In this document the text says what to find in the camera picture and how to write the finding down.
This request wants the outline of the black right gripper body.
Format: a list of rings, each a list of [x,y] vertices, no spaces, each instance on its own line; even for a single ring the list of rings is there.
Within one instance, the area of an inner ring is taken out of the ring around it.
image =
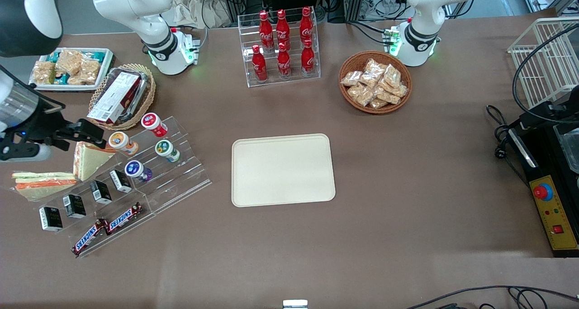
[[[1,132],[2,162],[39,162],[52,156],[52,148],[67,151],[72,141],[67,136],[75,133],[78,124],[64,119],[60,111],[46,113],[47,102],[40,100],[27,119],[6,126]]]

